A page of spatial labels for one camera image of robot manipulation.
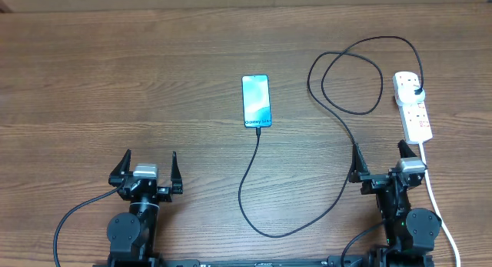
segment smartphone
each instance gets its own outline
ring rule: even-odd
[[[246,75],[243,82],[244,126],[271,126],[270,92],[267,75]]]

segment wood grain surface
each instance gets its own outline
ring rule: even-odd
[[[305,80],[314,59],[362,38],[399,35],[421,54],[434,138],[426,144],[440,211],[464,266],[492,261],[492,6],[388,5],[0,15],[0,265],[53,266],[52,237],[62,216],[111,189],[108,173],[126,149],[156,162],[169,183],[178,153],[184,194],[161,207],[156,250],[166,259],[296,259],[339,255],[380,220],[375,197],[349,185],[322,220],[292,236],[254,232],[238,208],[238,184],[254,150],[242,124],[241,76],[270,76],[274,124],[263,130],[243,188],[244,209],[269,233],[297,228],[340,191],[351,144],[316,105]],[[417,72],[397,40],[356,47],[384,73],[370,115],[340,113],[372,172],[399,158],[403,138],[391,76]],[[329,63],[314,70],[315,93]],[[370,108],[377,71],[343,58],[328,74],[339,105]],[[431,209],[424,186],[413,207]],[[106,225],[128,203],[111,196],[77,211],[59,239],[63,266],[105,261]],[[349,253],[384,242],[379,230]],[[432,252],[454,256],[444,233]]]

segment wooden table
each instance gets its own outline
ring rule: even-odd
[[[271,80],[274,124],[244,184],[244,208],[265,232],[283,233],[323,212],[340,191],[351,144],[306,91],[314,59],[375,35],[399,35],[424,64],[434,138],[426,144],[434,192],[464,265],[492,261],[492,6],[392,5],[0,15],[0,265],[53,266],[52,238],[74,205],[107,192],[126,149],[156,162],[169,183],[178,153],[184,194],[161,207],[157,251],[166,259],[295,259],[340,254],[378,222],[373,195],[350,184],[322,220],[292,236],[254,232],[238,208],[238,184],[254,150],[242,124],[241,76]],[[384,73],[370,115],[341,114],[372,172],[399,159],[403,138],[391,77],[417,72],[412,51],[377,40],[353,52]],[[314,87],[329,58],[314,70]],[[373,66],[343,58],[328,74],[339,105],[370,108]],[[424,186],[413,207],[431,209]],[[116,195],[77,211],[59,239],[63,266],[103,262],[106,225],[128,203]],[[383,243],[380,230],[350,250]],[[441,234],[440,266],[454,256]]]

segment white power strip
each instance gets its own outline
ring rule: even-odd
[[[400,109],[401,124],[405,134],[405,141],[408,144],[418,144],[421,151],[422,161],[427,164],[424,153],[424,142],[432,139],[431,124],[429,116],[425,108],[424,99],[425,92],[422,91],[419,95],[415,94],[415,89],[420,87],[418,76],[412,72],[398,72],[393,76],[394,97]],[[436,214],[442,219],[439,208],[437,207],[436,199],[432,192],[431,180],[429,172],[425,170],[425,184],[429,192],[430,201],[434,207]],[[442,228],[451,246],[453,247],[456,257],[456,267],[461,266],[460,252],[454,242],[453,236],[447,229],[444,220]]]

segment white cable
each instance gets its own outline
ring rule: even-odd
[[[422,161],[427,164],[425,160],[424,144],[422,144],[422,142],[419,142],[418,148],[421,151]],[[434,207],[434,211],[436,212],[437,216],[439,216],[439,218],[442,220],[442,228],[444,230],[444,233],[446,233],[446,236],[449,239],[449,243],[451,244],[451,247],[453,247],[454,256],[456,257],[456,267],[461,267],[460,252],[458,251],[458,247],[454,242],[453,236],[451,236],[451,233],[447,229],[446,224],[444,224],[443,217],[440,215],[439,209],[437,208],[436,199],[434,197],[434,193],[432,192],[431,180],[429,179],[429,172],[427,170],[425,170],[425,184],[427,186],[427,191],[429,192],[430,202],[432,202],[432,206]]]

